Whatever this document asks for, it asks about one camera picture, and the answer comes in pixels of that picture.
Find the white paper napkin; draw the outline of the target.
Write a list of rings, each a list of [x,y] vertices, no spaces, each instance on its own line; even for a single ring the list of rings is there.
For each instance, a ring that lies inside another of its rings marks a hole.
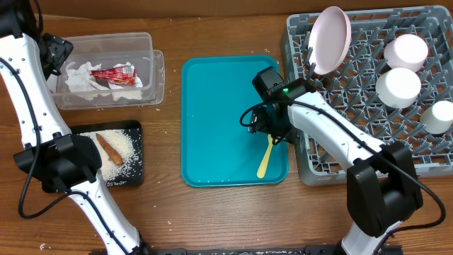
[[[101,69],[102,64],[93,66],[91,62],[86,62],[78,69],[72,69],[72,65],[73,63],[65,69],[68,76],[65,83],[71,92],[101,91],[108,89],[105,86],[101,86],[92,75],[92,72]]]

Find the yellow plastic spoon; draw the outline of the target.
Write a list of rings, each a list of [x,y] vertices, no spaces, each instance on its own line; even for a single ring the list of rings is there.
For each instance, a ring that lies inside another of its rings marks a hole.
[[[256,176],[259,179],[263,179],[265,177],[272,149],[273,149],[273,138],[271,134],[268,134],[268,146],[256,174]]]

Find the teal serving tray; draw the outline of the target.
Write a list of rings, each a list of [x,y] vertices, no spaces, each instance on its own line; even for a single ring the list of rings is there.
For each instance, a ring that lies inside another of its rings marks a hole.
[[[261,102],[252,79],[277,62],[266,55],[197,57],[181,74],[181,176],[192,187],[270,185],[289,171],[287,145],[272,148],[266,174],[258,167],[266,134],[241,126],[241,114]]]

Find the red snack wrapper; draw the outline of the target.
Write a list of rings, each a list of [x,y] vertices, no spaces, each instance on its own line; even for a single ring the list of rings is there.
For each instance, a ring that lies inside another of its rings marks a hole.
[[[92,71],[91,75],[112,84],[133,85],[137,72],[134,66],[121,66]]]

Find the large white plate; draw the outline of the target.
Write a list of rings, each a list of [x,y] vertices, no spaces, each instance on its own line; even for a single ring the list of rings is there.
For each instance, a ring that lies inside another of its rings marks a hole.
[[[309,36],[312,49],[309,64],[315,64],[314,72],[324,75],[335,71],[345,59],[352,28],[346,13],[337,6],[330,6],[316,19]]]

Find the pile of white rice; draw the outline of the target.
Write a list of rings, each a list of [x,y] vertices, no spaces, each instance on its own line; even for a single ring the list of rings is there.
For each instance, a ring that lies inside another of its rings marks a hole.
[[[100,156],[105,153],[98,148],[96,133],[101,134],[124,160],[122,166],[116,166],[110,161],[102,160],[101,172],[106,186],[129,185],[133,179],[140,181],[142,177],[142,156],[139,148],[141,135],[138,135],[138,138],[133,138],[130,134],[127,134],[127,130],[119,129],[80,133],[80,135],[90,137],[93,140]]]

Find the cream bowl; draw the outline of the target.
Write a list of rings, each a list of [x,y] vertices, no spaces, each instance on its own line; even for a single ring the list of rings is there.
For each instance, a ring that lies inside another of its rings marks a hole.
[[[407,108],[418,97],[421,81],[418,75],[406,68],[398,67],[381,75],[375,85],[379,100],[392,108]]]

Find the pink white bowl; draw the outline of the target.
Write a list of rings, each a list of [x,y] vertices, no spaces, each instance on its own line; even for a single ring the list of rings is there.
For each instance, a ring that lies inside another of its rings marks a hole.
[[[417,72],[428,57],[428,45],[417,35],[403,34],[384,48],[384,57],[392,69],[403,67]]]

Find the cream cup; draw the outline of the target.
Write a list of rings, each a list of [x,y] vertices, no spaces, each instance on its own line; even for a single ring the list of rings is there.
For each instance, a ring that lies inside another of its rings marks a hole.
[[[438,101],[430,106],[420,117],[420,124],[432,134],[446,132],[452,125],[452,102]]]

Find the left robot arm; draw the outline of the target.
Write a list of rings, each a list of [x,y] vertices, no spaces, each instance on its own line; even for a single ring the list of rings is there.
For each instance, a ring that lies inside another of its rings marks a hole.
[[[61,74],[74,46],[42,30],[38,2],[1,2],[1,77],[15,108],[24,148],[13,159],[27,174],[18,213],[24,219],[37,218],[71,198],[103,240],[107,254],[152,254],[111,196],[93,140],[74,134],[57,110],[47,79]],[[27,214],[24,202],[31,179],[39,180],[45,192],[60,192],[61,196]]]

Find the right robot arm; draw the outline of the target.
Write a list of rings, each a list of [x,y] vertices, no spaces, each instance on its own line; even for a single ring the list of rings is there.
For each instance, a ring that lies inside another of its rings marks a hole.
[[[287,83],[268,67],[256,74],[252,85],[263,102],[250,109],[250,133],[267,133],[278,145],[296,144],[305,132],[346,172],[353,225],[336,253],[378,254],[392,231],[423,206],[411,151],[356,127],[302,78]]]

